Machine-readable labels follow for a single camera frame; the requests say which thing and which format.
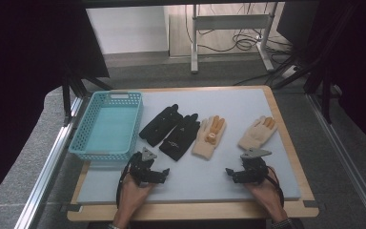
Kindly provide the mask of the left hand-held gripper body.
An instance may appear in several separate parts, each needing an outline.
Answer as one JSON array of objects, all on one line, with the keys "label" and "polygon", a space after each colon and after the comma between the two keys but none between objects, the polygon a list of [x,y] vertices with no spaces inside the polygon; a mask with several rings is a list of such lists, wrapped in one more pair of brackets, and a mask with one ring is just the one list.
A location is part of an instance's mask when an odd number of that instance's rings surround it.
[{"label": "left hand-held gripper body", "polygon": [[161,173],[151,170],[156,158],[157,155],[146,147],[144,147],[141,152],[132,155],[130,174],[137,185],[140,185],[142,182],[161,182]]}]

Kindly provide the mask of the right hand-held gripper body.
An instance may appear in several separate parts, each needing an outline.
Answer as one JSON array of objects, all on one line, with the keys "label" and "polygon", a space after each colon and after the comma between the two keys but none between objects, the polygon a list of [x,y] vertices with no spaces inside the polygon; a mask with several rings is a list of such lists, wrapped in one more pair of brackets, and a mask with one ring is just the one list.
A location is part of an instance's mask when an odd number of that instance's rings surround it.
[{"label": "right hand-held gripper body", "polygon": [[270,154],[270,151],[262,149],[251,148],[247,150],[240,156],[244,171],[234,172],[234,177],[241,177],[243,183],[261,183],[268,175],[267,165],[263,157]]}]

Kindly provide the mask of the beige glove with orange fingers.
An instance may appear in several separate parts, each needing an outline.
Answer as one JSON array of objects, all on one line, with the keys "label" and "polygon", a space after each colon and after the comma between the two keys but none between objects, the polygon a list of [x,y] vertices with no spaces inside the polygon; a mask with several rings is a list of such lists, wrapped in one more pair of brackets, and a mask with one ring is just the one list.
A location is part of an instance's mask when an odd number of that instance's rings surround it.
[{"label": "beige glove with orange fingers", "polygon": [[238,145],[249,150],[251,148],[260,149],[277,130],[275,120],[271,116],[261,116],[246,130],[238,141]]},{"label": "beige glove with orange fingers", "polygon": [[226,128],[226,121],[219,115],[203,119],[197,132],[196,140],[192,148],[195,156],[201,156],[209,160],[215,148],[218,146]]}]

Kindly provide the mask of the black glove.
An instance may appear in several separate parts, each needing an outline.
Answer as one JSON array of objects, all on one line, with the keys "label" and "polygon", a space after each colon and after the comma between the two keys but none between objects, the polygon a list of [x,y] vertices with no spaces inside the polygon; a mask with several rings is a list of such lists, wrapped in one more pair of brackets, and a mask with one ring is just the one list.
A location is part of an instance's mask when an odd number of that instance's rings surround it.
[{"label": "black glove", "polygon": [[186,115],[164,139],[159,149],[174,161],[178,161],[187,152],[196,139],[200,122],[198,114]]},{"label": "black glove", "polygon": [[165,138],[182,118],[183,115],[178,112],[178,105],[173,104],[166,107],[151,120],[139,133],[139,136],[154,147]]}]

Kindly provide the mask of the teal plastic basket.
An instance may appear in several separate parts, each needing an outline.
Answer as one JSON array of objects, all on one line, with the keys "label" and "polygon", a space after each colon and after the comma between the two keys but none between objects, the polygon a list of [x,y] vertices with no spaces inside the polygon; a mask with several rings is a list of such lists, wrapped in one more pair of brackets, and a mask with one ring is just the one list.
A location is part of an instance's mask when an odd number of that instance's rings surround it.
[{"label": "teal plastic basket", "polygon": [[140,92],[95,92],[69,146],[82,160],[126,161],[143,113]]}]

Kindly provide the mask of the person's right hand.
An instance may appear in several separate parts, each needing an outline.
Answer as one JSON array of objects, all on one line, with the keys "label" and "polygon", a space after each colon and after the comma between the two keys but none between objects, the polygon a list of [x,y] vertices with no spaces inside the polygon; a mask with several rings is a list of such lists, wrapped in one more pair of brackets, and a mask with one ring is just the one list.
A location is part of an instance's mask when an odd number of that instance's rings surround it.
[{"label": "person's right hand", "polygon": [[262,183],[245,183],[244,187],[251,193],[256,202],[269,214],[273,223],[288,219],[288,215],[280,202],[280,194],[276,187],[265,179]]}]

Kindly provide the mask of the person's left hand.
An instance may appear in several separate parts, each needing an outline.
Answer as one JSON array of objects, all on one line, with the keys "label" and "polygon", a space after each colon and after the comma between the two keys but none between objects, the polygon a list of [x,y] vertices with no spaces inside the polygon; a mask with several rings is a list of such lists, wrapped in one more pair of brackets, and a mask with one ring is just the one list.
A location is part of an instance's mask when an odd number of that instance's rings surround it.
[{"label": "person's left hand", "polygon": [[119,206],[114,215],[112,225],[120,229],[127,229],[130,219],[145,202],[154,187],[153,183],[140,187],[135,183],[132,176],[127,174],[122,183]]}]

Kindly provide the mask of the pale grey table mat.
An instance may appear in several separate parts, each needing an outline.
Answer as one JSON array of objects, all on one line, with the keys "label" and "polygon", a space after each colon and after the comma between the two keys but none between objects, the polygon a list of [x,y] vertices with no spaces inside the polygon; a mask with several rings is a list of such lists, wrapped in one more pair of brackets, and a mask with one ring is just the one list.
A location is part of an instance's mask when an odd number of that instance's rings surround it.
[{"label": "pale grey table mat", "polygon": [[[167,106],[178,105],[183,115],[198,114],[198,119],[220,115],[227,121],[227,128],[211,159],[192,155],[192,147],[178,161],[162,153],[158,146],[151,147],[147,141],[137,138],[134,152],[145,146],[158,158],[152,169],[162,171],[170,168],[164,184],[157,185],[147,198],[148,202],[210,202],[217,200],[245,200],[253,197],[245,188],[233,182],[225,171],[231,168],[243,170],[238,146],[246,129],[260,116],[274,116],[269,103],[268,88],[229,89],[211,91],[169,91],[143,93],[143,114],[139,131]],[[288,159],[281,133],[276,131],[261,147],[273,152],[264,156],[268,165],[277,172],[286,200],[295,200],[301,193]],[[117,183],[126,162],[91,162],[82,184],[77,202],[83,204],[114,204]]]}]

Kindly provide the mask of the plaid shirt sleeve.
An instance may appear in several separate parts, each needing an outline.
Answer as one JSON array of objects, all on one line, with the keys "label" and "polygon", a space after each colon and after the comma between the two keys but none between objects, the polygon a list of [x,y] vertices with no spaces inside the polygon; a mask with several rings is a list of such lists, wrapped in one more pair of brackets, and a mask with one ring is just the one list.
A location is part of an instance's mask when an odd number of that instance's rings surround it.
[{"label": "plaid shirt sleeve", "polygon": [[271,229],[296,229],[291,219],[284,219],[271,225]]}]

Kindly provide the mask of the white power strip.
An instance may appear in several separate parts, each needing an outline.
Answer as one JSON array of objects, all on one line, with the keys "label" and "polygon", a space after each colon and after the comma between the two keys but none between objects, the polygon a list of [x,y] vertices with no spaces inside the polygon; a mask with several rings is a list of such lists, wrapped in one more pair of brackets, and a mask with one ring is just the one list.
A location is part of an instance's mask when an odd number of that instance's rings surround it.
[{"label": "white power strip", "polygon": [[298,71],[298,66],[296,65],[292,65],[290,66],[283,74],[282,77],[283,78],[288,78],[291,75],[293,75],[294,73],[296,73]]}]

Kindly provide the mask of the black tripod legs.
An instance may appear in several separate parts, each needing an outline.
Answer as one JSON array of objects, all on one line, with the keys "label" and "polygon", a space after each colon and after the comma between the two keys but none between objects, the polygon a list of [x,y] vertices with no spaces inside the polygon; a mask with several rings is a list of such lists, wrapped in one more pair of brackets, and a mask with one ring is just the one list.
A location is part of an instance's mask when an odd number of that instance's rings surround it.
[{"label": "black tripod legs", "polygon": [[63,106],[64,106],[64,125],[67,126],[71,123],[72,115],[71,115],[71,93],[73,93],[77,97],[85,97],[87,96],[88,90],[83,84],[82,80],[86,79],[92,84],[98,86],[104,90],[111,90],[112,87],[96,77],[87,76],[82,73],[73,73],[71,70],[67,70],[66,73],[62,77],[62,95],[63,95]]}]

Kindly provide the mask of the white board panel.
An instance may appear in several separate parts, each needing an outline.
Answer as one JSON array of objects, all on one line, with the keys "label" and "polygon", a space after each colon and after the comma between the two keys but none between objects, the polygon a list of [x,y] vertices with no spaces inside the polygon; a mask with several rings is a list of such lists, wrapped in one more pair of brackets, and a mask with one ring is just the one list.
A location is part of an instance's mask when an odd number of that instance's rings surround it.
[{"label": "white board panel", "polygon": [[103,54],[166,52],[167,14],[163,7],[86,9]]}]

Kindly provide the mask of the black curtain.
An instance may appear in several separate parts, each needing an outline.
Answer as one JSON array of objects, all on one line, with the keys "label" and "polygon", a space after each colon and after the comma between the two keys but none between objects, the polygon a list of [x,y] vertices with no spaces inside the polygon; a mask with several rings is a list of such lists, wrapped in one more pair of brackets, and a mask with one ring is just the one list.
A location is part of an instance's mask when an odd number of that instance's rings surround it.
[{"label": "black curtain", "polygon": [[277,31],[305,67],[321,62],[306,92],[329,78],[341,90],[340,106],[366,135],[366,0],[287,0]]},{"label": "black curtain", "polygon": [[82,0],[0,0],[0,184],[71,74],[108,74]]}]

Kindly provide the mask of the aluminium rail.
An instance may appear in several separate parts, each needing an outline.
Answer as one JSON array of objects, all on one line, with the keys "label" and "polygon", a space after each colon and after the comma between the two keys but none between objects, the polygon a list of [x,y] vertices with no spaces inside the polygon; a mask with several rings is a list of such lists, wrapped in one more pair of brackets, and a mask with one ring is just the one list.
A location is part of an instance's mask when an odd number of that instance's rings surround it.
[{"label": "aluminium rail", "polygon": [[43,112],[18,157],[20,215],[14,229],[77,229],[68,219],[77,160],[66,152],[71,128],[64,124],[61,94],[45,97]]},{"label": "aluminium rail", "polygon": [[366,181],[363,179],[363,176],[357,169],[355,163],[349,155],[349,152],[344,147],[344,144],[340,140],[333,125],[330,124],[321,113],[321,105],[319,104],[318,100],[310,94],[306,94],[306,98],[312,106],[319,124],[321,125],[326,136],[329,138],[340,163],[342,164],[350,181],[353,183],[356,192],[358,193],[364,207],[366,208]]}]

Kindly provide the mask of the white metal desk frame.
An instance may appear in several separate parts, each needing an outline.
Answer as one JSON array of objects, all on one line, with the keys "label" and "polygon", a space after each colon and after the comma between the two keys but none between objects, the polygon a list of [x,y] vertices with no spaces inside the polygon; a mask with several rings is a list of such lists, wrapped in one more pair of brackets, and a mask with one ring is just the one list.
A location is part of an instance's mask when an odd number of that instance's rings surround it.
[{"label": "white metal desk frame", "polygon": [[191,72],[198,73],[198,31],[262,29],[263,33],[258,36],[258,41],[255,45],[264,63],[266,71],[272,73],[274,71],[274,66],[271,62],[269,55],[266,52],[266,44],[275,19],[277,6],[278,3],[274,2],[273,8],[268,13],[264,14],[198,16],[196,5],[193,5]]}]

